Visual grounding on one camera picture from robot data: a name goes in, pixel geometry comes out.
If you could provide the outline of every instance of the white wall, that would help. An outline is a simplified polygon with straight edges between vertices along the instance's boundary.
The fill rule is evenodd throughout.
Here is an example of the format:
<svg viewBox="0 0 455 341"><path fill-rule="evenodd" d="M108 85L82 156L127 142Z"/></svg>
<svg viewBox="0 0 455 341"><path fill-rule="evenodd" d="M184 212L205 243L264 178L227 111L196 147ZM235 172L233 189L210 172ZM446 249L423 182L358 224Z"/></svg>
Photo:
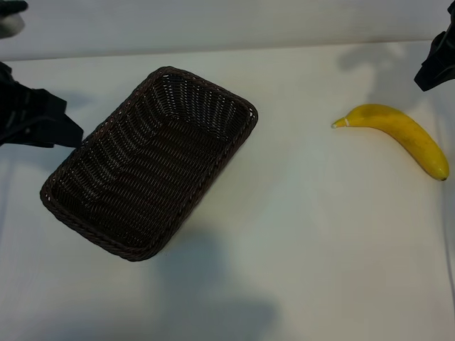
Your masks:
<svg viewBox="0 0 455 341"><path fill-rule="evenodd" d="M0 58L433 38L451 0L30 0Z"/></svg>

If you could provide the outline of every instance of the banana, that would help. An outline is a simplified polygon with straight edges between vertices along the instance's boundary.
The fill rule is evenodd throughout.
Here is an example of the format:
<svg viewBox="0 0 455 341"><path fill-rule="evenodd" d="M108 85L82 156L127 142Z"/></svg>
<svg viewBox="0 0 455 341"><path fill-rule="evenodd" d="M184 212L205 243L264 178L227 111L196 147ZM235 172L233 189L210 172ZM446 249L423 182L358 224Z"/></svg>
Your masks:
<svg viewBox="0 0 455 341"><path fill-rule="evenodd" d="M365 126L384 131L397 140L433 178L444 181L449 177L449 163L431 136L413 119L400 110L381 104L364 104L335 121L332 128Z"/></svg>

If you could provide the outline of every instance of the banana stem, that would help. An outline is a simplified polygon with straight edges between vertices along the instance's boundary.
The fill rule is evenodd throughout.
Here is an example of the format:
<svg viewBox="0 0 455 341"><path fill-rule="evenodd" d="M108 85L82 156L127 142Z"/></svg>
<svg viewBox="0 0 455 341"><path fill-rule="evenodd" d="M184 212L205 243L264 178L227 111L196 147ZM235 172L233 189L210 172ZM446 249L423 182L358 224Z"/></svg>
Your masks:
<svg viewBox="0 0 455 341"><path fill-rule="evenodd" d="M336 120L332 124L332 128L340 128L341 126L349 126L349 121L347 118L343 117L341 119Z"/></svg>

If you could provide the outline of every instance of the basket rim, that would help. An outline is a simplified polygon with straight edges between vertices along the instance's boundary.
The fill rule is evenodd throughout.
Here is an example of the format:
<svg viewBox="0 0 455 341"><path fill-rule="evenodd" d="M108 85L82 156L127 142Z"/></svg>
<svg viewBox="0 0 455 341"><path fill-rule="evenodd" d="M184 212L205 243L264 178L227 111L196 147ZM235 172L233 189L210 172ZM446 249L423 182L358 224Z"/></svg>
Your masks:
<svg viewBox="0 0 455 341"><path fill-rule="evenodd" d="M154 84L159 78L165 77L166 75L178 75L183 79L191 81L192 83L199 84L200 86L206 89L217 92L218 94L221 94L224 97L231 99L237 105L243 107L245 112L249 112L250 115L245 121L245 124L242 126L241 130L231 141L229 141L229 143L225 147L225 150L217 157L216 161L205 172L203 177L201 177L195 190L189 193L188 197L182 201L178 208L178 213L169 218L167 222L163 222L163 224L166 225L166 228L162 229L161 232L159 233L159 236L156 239L157 242L149 242L142 247L129 247L111 238L109 235L102 233L89 221L81 217L78 217L77 215L69 211L69 209L66 206L60 204L53 196L53 187L55 183L61 180L66 170L69 169L75 162L77 162L83 155L85 155L86 151L90 150L90 147L93 146L93 144L102 139L102 137L109 131L109 129L115 126L117 121L124 116L123 114L126 112L126 109L131 104L132 97L135 94L144 91L147 87ZM240 147L240 145L243 142L240 141L239 144L238 143L239 140L242 140L242 137L245 137L245 134L248 136L251 133L251 131L254 129L257 123L257 120L258 120L257 110L246 99L243 99L237 96L236 94L233 94L228 90L219 87L218 85L215 85L212 82L204 80L203 78L194 75L191 72L171 66L160 67L158 70L151 73L138 87L136 87L136 89L127 97L127 99L123 101L123 103L121 103L112 114L110 114L101 124L99 124L95 128L95 130L91 134L89 134L84 139L81 147L75 149L49 176L49 178L43 184L43 187L41 188L40 191L41 201L43 202L44 206L48 208L48 210L50 210L54 215L55 212L59 212L61 215L64 216L64 219L66 221L72 222L71 225L74 224L77 226L76 227L70 226L66 224L66 221L63 221L63 219L60 219L59 217L56 216L58 220L69 226L69 228L81 234L83 237L89 239L91 242L94 242L94 244L99 245L99 243L95 242L93 239L96 239L96 241L103 241L105 244L103 243L102 247L113 254L117 254L119 256L122 256L123 258L127 258L124 255L119 254L118 252L120 251L128 254L134 254L135 258L138 258L137 257L138 253L145 255L156 247L159 247L161 249L161 247L163 247L164 244L167 243L167 241L162 240L163 239L162 236L166 233L166 231L169 230L169 227L172 227L174 224L178 224L179 222L183 222L185 218L187 218L187 216L191 213L192 208L194 208L197 205L196 202L193 206L191 206L192 199L194 197L199 197L198 198L199 200L202 199L200 192L205 190L205 186L208 183L210 183L211 178L216 177L218 175L219 172L216 172L217 168L221 164L223 164L223 161L225 161L226 158L230 157L230 154L232 152L236 152L236 150Z"/></svg>

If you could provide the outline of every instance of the wicker basket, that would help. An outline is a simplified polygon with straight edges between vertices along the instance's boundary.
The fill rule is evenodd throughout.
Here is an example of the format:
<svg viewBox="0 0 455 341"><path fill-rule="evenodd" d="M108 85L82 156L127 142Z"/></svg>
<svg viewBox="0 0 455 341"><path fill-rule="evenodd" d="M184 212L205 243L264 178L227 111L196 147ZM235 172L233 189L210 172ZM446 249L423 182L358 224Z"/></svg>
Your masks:
<svg viewBox="0 0 455 341"><path fill-rule="evenodd" d="M130 261L159 252L257 123L256 109L192 73L150 74L47 179L57 219Z"/></svg>

